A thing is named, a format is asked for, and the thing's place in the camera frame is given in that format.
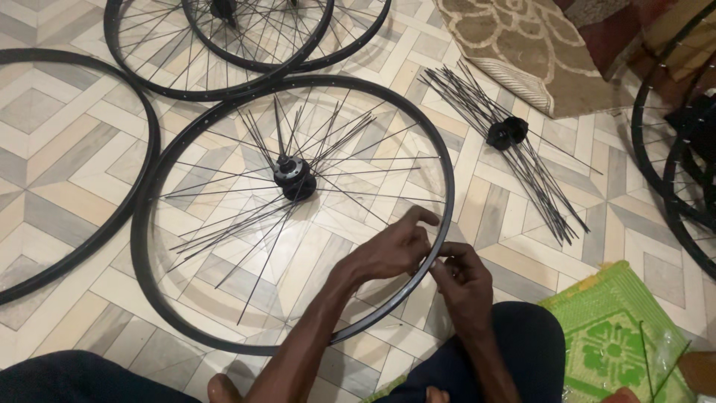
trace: bicycle wheel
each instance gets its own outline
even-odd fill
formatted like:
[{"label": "bicycle wheel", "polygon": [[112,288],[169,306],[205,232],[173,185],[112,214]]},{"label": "bicycle wheel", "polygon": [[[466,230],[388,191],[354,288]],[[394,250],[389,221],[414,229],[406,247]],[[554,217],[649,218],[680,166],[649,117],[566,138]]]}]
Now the bicycle wheel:
[{"label": "bicycle wheel", "polygon": [[[716,280],[716,234],[713,228],[701,224],[716,217],[716,155],[710,152],[714,124],[716,102],[695,115],[676,137],[664,165],[663,180],[669,228],[694,261]],[[689,161],[689,169],[681,169],[684,161]],[[683,214],[684,203],[692,213]]]},{"label": "bicycle wheel", "polygon": [[419,204],[441,217],[430,255],[412,277],[363,285],[332,343],[387,315],[427,272],[453,209],[432,123],[353,77],[290,77],[218,104],[150,176],[132,220],[142,291],[181,333],[240,354],[273,354],[333,264]]},{"label": "bicycle wheel", "polygon": [[[0,263],[0,305],[23,304],[4,318],[11,328],[126,223],[160,153],[157,116],[121,70],[60,50],[0,50],[0,65],[20,62],[32,65],[18,66],[24,73],[4,87],[14,96],[0,100],[0,214],[12,223],[0,229],[0,248],[14,253]],[[80,110],[84,90],[134,130],[93,117],[103,115],[94,108]]]},{"label": "bicycle wheel", "polygon": [[[696,70],[690,80],[689,85],[682,93],[682,97],[678,105],[670,105],[663,101],[661,97],[654,92],[654,87],[658,86],[657,77],[662,74],[661,70],[665,68],[664,61],[679,47],[685,46],[682,41],[695,29],[701,29],[704,32],[713,30],[713,24],[704,21],[716,10],[716,1],[708,4],[702,11],[694,16],[679,33],[664,47],[657,57],[657,61],[644,79],[639,89],[636,100],[634,101],[634,109],[632,111],[632,145],[634,147],[634,155],[637,160],[637,166],[644,175],[644,178],[662,197],[670,195],[673,191],[676,194],[684,189],[673,189],[672,184],[665,183],[662,180],[664,176],[664,166],[667,156],[672,148],[673,143],[677,139],[679,132],[686,130],[686,121],[692,113],[694,107],[693,102],[702,93],[700,83],[713,70],[714,55],[708,58],[706,63]],[[693,158],[690,156],[689,150],[680,156],[679,163],[683,163],[683,169],[689,169],[696,177],[698,168],[695,166]],[[716,220],[710,214],[702,214],[698,209],[694,208],[688,201],[679,197],[673,199],[670,208],[676,208],[678,211],[694,219],[702,225],[710,229],[716,229]]]},{"label": "bicycle wheel", "polygon": [[[255,72],[270,72],[300,48],[319,22],[325,0],[182,0],[196,36],[223,59]],[[391,0],[338,0],[326,34],[294,72],[331,66],[367,44],[383,25]],[[200,13],[208,5],[210,12]],[[224,24],[241,45],[227,49],[208,27]],[[251,32],[260,32],[252,38]]]},{"label": "bicycle wheel", "polygon": [[[285,58],[280,63],[260,73],[232,65],[198,40],[181,0],[109,0],[105,8],[105,40],[117,64],[150,90],[180,100],[218,101],[280,80],[294,71],[328,29],[333,2],[326,0],[300,47],[282,53]],[[202,4],[195,11],[203,16],[211,9],[212,4]],[[212,46],[225,51],[243,46],[238,37],[229,35],[233,31],[227,29],[226,22],[214,22],[206,22]],[[246,27],[244,34],[258,35],[259,29]]]}]

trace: rug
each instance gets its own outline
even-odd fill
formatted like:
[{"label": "rug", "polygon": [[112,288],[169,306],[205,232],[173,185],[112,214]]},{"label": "rug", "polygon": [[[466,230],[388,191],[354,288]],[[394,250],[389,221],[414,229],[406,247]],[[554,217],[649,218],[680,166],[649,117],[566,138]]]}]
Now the rug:
[{"label": "rug", "polygon": [[[654,391],[667,378],[687,340],[644,283],[621,261],[543,300],[562,325],[566,340],[565,402],[599,402],[620,387],[629,387],[650,402],[649,373]],[[644,343],[639,322],[644,321]],[[675,369],[658,403],[695,402]]]},{"label": "rug", "polygon": [[551,118],[622,108],[584,40],[552,0],[434,0],[463,56]]}]

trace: dark pants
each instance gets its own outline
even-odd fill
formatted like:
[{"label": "dark pants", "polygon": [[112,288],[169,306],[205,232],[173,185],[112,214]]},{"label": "dark pants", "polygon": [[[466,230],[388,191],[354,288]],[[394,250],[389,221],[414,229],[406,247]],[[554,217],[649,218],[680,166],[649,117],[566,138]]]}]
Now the dark pants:
[{"label": "dark pants", "polygon": [[[524,403],[560,402],[564,335],[557,320],[537,305],[499,303],[493,326],[500,352]],[[380,403],[424,402],[425,388],[450,393],[450,403],[482,402],[472,366],[456,338],[417,366]],[[0,371],[0,401],[12,403],[198,403],[86,351],[60,351]]]},{"label": "dark pants", "polygon": [[[493,306],[493,328],[507,370],[523,403],[559,403],[564,383],[564,333],[548,310],[530,303]],[[425,388],[450,394],[450,403],[480,403],[473,366],[457,336],[415,367],[407,381],[375,403],[425,401]]]}]

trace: hand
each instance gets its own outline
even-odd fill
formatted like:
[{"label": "hand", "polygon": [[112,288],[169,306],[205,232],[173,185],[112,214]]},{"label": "hand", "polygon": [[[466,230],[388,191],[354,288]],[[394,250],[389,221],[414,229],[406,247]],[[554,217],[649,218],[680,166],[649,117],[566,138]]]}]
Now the hand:
[{"label": "hand", "polygon": [[417,226],[420,221],[433,226],[440,223],[432,212],[420,206],[410,207],[400,220],[341,259],[333,272],[349,273],[356,283],[362,284],[415,271],[431,248],[427,231]]},{"label": "hand", "polygon": [[425,403],[450,403],[450,394],[436,387],[425,389]]},{"label": "hand", "polygon": [[628,387],[622,387],[601,403],[639,403],[639,398]]},{"label": "hand", "polygon": [[437,286],[445,297],[455,332],[463,340],[483,338],[492,334],[492,275],[471,245],[457,242],[442,244],[430,266]]}]

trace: patterned floor tile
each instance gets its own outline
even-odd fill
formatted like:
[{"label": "patterned floor tile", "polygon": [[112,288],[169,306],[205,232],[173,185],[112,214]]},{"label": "patterned floor tile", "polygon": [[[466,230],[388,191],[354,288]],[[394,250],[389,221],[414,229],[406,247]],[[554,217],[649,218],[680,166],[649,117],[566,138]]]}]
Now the patterned floor tile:
[{"label": "patterned floor tile", "polygon": [[[0,10],[0,47],[72,44],[97,57],[109,57],[102,41],[102,5],[96,1],[10,2],[10,7],[2,9],[6,11]],[[188,42],[179,45],[188,47]],[[394,0],[387,22],[371,43],[331,71],[390,87],[418,105],[435,124],[455,167],[455,208],[448,239],[465,240],[483,256],[493,274],[495,301],[536,302],[595,273],[605,261],[625,258],[685,334],[700,345],[716,343],[716,287],[664,225],[653,194],[631,160],[629,147],[624,145],[629,111],[552,121],[474,70],[489,96],[528,121],[536,134],[531,141],[539,156],[590,229],[585,234],[569,217],[579,238],[571,245],[560,244],[501,156],[484,146],[459,114],[418,80],[426,67],[440,67],[443,62],[454,66],[459,56],[431,1]],[[141,105],[125,86],[76,67],[10,65],[0,70],[0,92],[0,130],[4,133],[0,138],[0,285],[8,286],[81,244],[121,202],[143,162],[146,121]],[[339,100],[337,94],[326,96],[328,105]],[[296,112],[297,100],[284,104],[289,115]],[[165,98],[154,99],[153,104],[167,135],[165,141],[208,107]],[[256,111],[257,124],[271,133],[267,143],[277,147],[276,121],[264,111]],[[316,118],[330,116],[332,107],[311,113]],[[392,158],[406,149],[427,156],[420,133],[400,136],[398,146],[371,146],[405,118],[394,110],[382,110],[377,117],[372,131],[342,150],[344,156],[367,146],[362,158]],[[345,122],[339,116],[336,124]],[[305,127],[307,131],[317,128]],[[221,123],[221,130],[232,138],[246,134],[235,115]],[[668,135],[656,130],[645,133],[647,138]],[[251,147],[236,147],[218,136],[197,142],[190,154],[188,162],[229,171],[259,168],[262,158]],[[406,168],[420,167],[425,175],[343,175],[333,182],[347,186],[350,181],[351,187],[361,187],[366,193],[378,189],[396,196],[441,194],[430,185],[439,171],[412,164]],[[384,165],[360,161],[352,168],[391,168]],[[270,178],[269,172],[256,175]],[[172,185],[184,189],[219,178],[208,169],[186,169],[172,178]],[[225,186],[257,187],[254,182],[261,180],[226,181]],[[84,204],[73,201],[78,194],[87,195],[82,198]],[[192,229],[185,223],[217,222],[268,202],[269,195],[251,200],[174,198],[162,204],[160,236],[166,245],[179,245],[186,242],[181,234]],[[321,199],[314,216],[312,211],[302,212],[313,218],[290,230],[294,234],[312,231],[317,241],[291,244],[290,253],[272,259],[260,279],[266,251],[255,252],[250,263],[238,265],[252,244],[248,238],[237,237],[202,256],[200,264],[166,276],[160,287],[202,329],[236,341],[248,337],[247,343],[276,342],[290,330],[285,323],[305,311],[337,260],[382,228],[381,220],[396,219],[412,205],[369,196],[360,196],[359,201],[371,212],[343,194]],[[0,343],[0,367],[57,349],[87,349],[204,402],[205,383],[217,371],[226,372],[246,393],[266,359],[210,351],[172,329],[142,296],[134,279],[128,237],[124,229],[76,272],[0,308],[0,341],[5,341]],[[265,248],[282,241],[267,237],[262,242]],[[291,265],[294,254],[301,253],[306,264]],[[162,256],[156,267],[171,265],[178,257],[177,253]],[[232,270],[230,279],[215,289]],[[155,275],[161,278],[165,271],[156,269]],[[406,280],[365,285],[342,319],[354,323],[383,304]],[[249,296],[247,314],[237,326],[236,314],[247,306]],[[390,315],[360,336],[327,350],[309,401],[358,402],[426,359],[453,331],[442,295],[426,278]]]}]

